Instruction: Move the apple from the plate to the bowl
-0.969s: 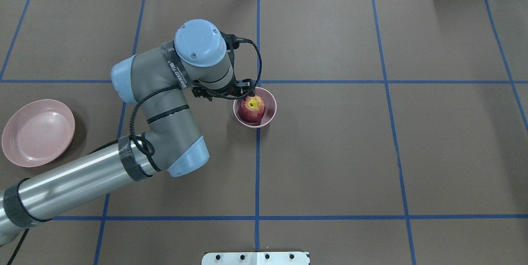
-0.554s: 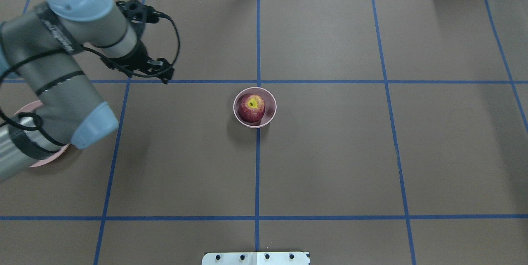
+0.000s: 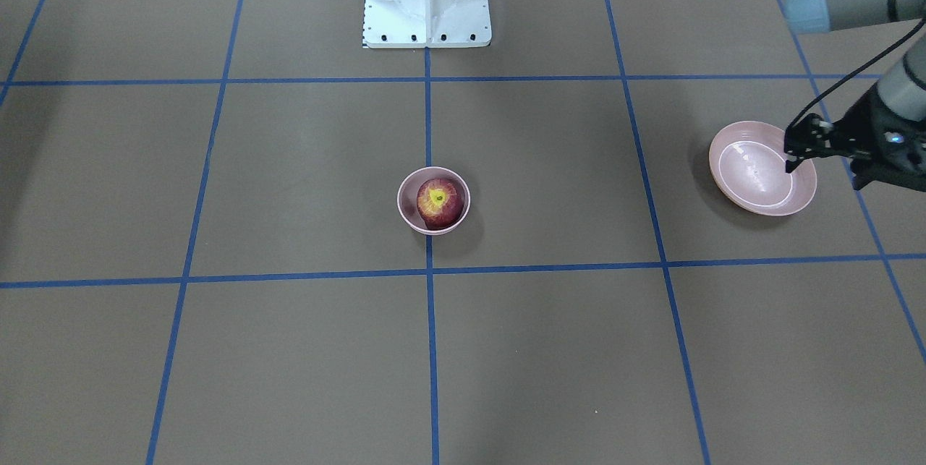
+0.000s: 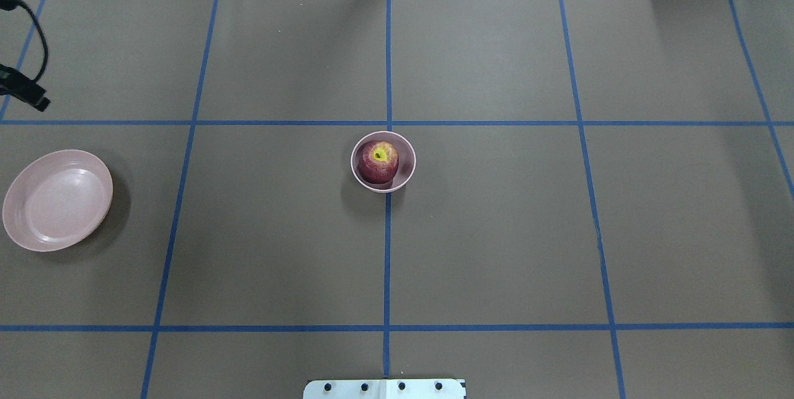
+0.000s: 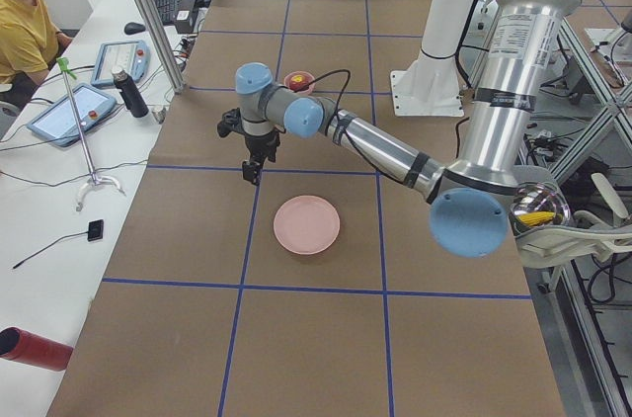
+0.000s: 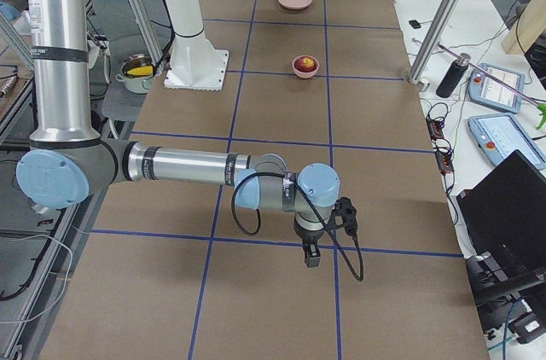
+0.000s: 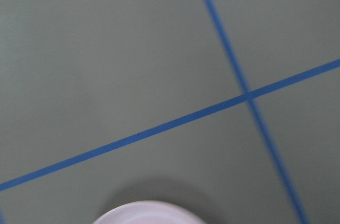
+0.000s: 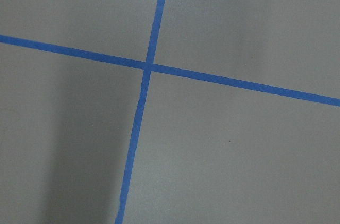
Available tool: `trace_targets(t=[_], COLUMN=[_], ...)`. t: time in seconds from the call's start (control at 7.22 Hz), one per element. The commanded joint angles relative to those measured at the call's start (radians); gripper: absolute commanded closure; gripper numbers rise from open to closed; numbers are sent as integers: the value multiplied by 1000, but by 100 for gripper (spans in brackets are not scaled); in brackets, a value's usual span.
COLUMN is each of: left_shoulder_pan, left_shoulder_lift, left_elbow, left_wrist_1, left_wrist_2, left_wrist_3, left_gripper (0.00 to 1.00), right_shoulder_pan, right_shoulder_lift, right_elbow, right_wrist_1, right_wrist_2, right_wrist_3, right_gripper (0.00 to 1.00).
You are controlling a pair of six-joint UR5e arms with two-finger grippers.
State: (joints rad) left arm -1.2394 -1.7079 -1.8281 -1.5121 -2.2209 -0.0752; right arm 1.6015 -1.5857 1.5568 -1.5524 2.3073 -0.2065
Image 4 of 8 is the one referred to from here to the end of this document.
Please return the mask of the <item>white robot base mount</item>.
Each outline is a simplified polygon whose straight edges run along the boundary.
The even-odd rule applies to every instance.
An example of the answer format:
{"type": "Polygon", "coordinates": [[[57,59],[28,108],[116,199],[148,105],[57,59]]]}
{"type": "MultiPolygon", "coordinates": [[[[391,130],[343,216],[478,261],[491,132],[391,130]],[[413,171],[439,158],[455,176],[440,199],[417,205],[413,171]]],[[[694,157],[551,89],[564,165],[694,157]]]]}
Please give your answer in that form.
{"type": "Polygon", "coordinates": [[[465,380],[350,379],[308,382],[303,398],[466,398],[465,380]]]}

